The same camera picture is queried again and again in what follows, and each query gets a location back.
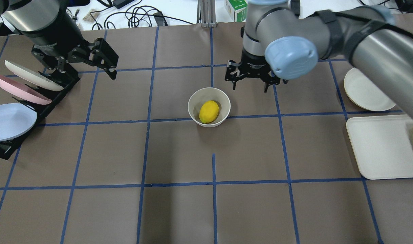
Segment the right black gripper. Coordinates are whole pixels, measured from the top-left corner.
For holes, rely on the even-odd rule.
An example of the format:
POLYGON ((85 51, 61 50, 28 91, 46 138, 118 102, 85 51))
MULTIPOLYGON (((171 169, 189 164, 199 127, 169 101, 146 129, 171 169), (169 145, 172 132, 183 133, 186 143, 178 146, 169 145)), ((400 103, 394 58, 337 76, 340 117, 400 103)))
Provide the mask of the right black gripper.
POLYGON ((228 60, 226 64, 225 81, 231 82, 233 90, 239 80, 245 78, 261 79, 264 82, 264 93, 271 85, 279 85, 281 78, 270 68, 264 56, 258 56, 242 50, 241 61, 228 60))

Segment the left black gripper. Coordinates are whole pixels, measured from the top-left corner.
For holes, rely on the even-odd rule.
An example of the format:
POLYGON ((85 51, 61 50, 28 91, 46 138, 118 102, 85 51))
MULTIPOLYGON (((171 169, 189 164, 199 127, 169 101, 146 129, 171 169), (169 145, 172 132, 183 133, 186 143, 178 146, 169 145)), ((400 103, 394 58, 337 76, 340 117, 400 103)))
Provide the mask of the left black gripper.
POLYGON ((103 37, 92 43, 81 34, 32 34, 32 55, 47 69, 64 72, 71 63, 85 63, 117 76, 118 54, 103 37))

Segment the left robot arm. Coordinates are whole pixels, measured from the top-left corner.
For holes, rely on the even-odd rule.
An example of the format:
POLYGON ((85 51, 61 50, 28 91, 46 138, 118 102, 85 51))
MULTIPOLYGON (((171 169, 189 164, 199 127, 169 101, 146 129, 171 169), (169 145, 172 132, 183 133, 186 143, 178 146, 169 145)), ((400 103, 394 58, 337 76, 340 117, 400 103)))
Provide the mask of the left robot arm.
POLYGON ((31 40, 32 54, 48 70, 66 73, 72 63, 84 63, 116 79, 118 54, 103 38, 85 40, 67 5, 67 0, 0 0, 0 17, 31 40))

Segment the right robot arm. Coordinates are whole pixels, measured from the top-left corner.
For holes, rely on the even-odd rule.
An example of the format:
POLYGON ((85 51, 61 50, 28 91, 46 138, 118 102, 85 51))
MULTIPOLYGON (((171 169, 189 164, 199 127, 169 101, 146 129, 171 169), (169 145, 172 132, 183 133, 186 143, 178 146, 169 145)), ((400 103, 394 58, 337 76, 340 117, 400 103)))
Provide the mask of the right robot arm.
POLYGON ((343 55, 413 119, 413 33, 384 6, 316 11, 299 19, 287 0, 250 0, 242 28, 241 61, 229 60, 224 79, 287 83, 320 60, 343 55))

